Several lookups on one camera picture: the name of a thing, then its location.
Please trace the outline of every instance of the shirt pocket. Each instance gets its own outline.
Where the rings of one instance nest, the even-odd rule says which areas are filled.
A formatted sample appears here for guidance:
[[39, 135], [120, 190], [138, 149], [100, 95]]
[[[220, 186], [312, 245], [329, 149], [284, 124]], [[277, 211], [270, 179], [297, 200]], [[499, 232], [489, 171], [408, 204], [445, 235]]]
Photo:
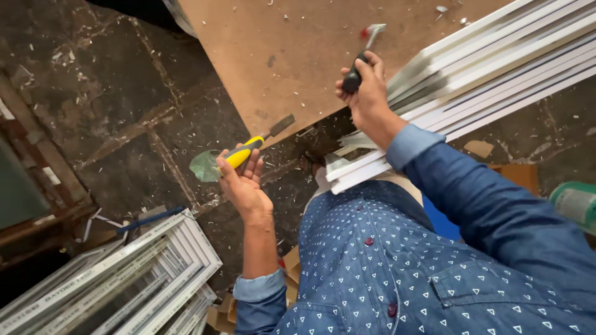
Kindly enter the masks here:
[[[343, 311], [338, 306], [320, 303], [298, 302], [292, 305], [294, 309], [294, 327], [298, 335], [347, 334], [343, 318]], [[291, 327], [282, 324], [281, 328]]]
[[503, 302], [577, 309], [551, 284], [495, 262], [473, 260], [429, 277], [444, 308]]

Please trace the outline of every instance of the green container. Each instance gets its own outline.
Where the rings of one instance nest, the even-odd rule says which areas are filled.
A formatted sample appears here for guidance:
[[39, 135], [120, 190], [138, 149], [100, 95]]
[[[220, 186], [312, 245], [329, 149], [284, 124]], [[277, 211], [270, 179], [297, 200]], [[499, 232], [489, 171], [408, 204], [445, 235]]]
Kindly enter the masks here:
[[570, 181], [559, 185], [548, 198], [557, 213], [573, 219], [596, 235], [596, 185]]

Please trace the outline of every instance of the yellow chisel handle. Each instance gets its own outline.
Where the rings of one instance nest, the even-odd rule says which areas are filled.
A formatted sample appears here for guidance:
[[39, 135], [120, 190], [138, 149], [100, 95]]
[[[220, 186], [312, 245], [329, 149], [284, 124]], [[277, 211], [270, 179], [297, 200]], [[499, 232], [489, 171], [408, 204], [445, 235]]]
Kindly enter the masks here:
[[235, 169], [250, 157], [250, 153], [252, 153], [254, 149], [260, 149], [263, 146], [263, 143], [265, 143], [265, 140], [262, 137], [255, 136], [244, 143], [240, 148], [231, 150], [224, 155], [224, 158], [230, 163], [232, 168]]

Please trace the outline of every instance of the person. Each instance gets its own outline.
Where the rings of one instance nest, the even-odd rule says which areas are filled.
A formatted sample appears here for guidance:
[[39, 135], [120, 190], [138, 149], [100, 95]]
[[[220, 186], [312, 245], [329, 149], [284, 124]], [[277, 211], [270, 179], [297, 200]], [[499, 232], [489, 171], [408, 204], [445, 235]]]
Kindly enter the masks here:
[[238, 173], [218, 158], [221, 186], [244, 220], [236, 334], [594, 334], [596, 257], [577, 225], [392, 113], [383, 62], [365, 56], [370, 65], [356, 61], [359, 91], [338, 80], [336, 95], [465, 244], [435, 234], [419, 202], [390, 181], [323, 192], [300, 222], [299, 297], [286, 309], [259, 153]]

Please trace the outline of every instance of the chisel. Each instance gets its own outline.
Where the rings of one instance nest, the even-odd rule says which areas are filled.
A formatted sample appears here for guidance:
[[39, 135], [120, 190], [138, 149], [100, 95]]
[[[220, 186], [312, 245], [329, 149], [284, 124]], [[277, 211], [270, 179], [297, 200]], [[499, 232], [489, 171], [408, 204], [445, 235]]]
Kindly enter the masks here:
[[293, 114], [290, 114], [290, 115], [284, 117], [278, 123], [276, 123], [273, 127], [271, 127], [271, 129], [269, 130], [269, 133], [267, 135], [262, 136], [262, 137], [255, 136], [255, 137], [251, 138], [248, 142], [244, 143], [241, 147], [230, 150], [229, 153], [224, 155], [225, 160], [227, 160], [228, 163], [230, 163], [232, 168], [235, 169], [235, 168], [239, 167], [240, 165], [242, 165], [242, 163], [244, 163], [250, 157], [250, 153], [252, 153], [254, 149], [261, 149], [261, 147], [263, 147], [263, 144], [265, 143], [266, 139], [268, 139], [269, 137], [275, 137], [275, 136], [279, 135], [280, 132], [285, 130], [287, 127], [289, 127], [295, 121], [296, 120], [294, 119]]

